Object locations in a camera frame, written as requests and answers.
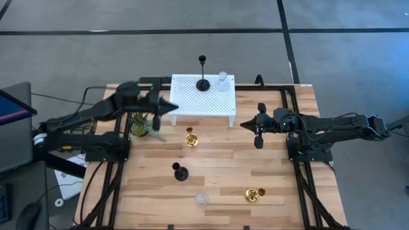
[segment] wooden table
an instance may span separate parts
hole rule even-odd
[[[300,112],[319,116],[313,88],[296,85],[295,89]],[[105,97],[111,93],[113,90],[107,90]],[[169,98],[168,91],[161,93]],[[160,133],[167,142],[131,136],[132,147],[121,181],[115,229],[163,229],[168,224],[176,229],[242,229],[246,225],[251,229],[303,229],[286,134],[265,134],[264,148],[256,149],[254,134],[240,127],[240,123],[258,113],[258,102],[266,104],[271,116],[274,109],[282,107],[279,91],[236,91],[237,117],[232,128],[228,127],[228,118],[180,117],[177,126],[171,126],[169,118],[164,116]],[[96,134],[113,130],[114,123],[98,122]],[[185,129],[189,125],[199,137],[199,144],[194,148],[185,144]],[[189,170],[186,181],[174,178],[172,164],[175,162]],[[88,165],[84,185],[97,165],[97,162]],[[103,164],[90,185],[84,216],[101,196],[106,165]],[[346,224],[334,173],[321,162],[311,165],[318,197],[338,222]],[[79,199],[76,222],[79,222],[85,187]],[[266,189],[266,196],[257,204],[247,203],[244,192],[259,187]],[[194,204],[199,192],[209,195],[210,203],[205,208]],[[311,224],[315,225],[308,198],[307,203]],[[111,198],[107,204],[104,224],[107,224]]]

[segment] brass cup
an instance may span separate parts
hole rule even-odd
[[[186,144],[190,147],[194,147],[199,143],[199,138],[195,134],[189,134],[186,136]]]
[[[255,188],[250,188],[245,191],[244,198],[248,203],[254,204],[257,203],[259,199],[258,191]]]
[[[260,196],[264,196],[264,195],[266,194],[266,190],[265,190],[264,188],[259,188],[259,189],[258,189],[258,194],[259,194]]]
[[[188,132],[188,133],[193,132],[193,127],[191,127],[191,126],[186,127],[186,132]]]

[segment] monitor screen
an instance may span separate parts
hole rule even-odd
[[[0,125],[5,125],[37,114],[30,106],[0,90]]]

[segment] clear glass cup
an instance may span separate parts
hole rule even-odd
[[[229,89],[228,73],[219,73],[219,79],[216,83],[216,89],[219,91],[226,91]]]
[[[209,204],[209,196],[207,195],[207,193],[200,192],[196,194],[194,203],[197,207],[204,208]]]

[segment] white perforated platform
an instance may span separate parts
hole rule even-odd
[[[179,105],[179,109],[169,113],[172,125],[176,125],[177,116],[228,116],[232,127],[236,117],[235,76],[228,75],[229,89],[218,91],[215,87],[218,75],[204,75],[210,89],[202,92],[196,89],[201,74],[173,74],[170,102]]]

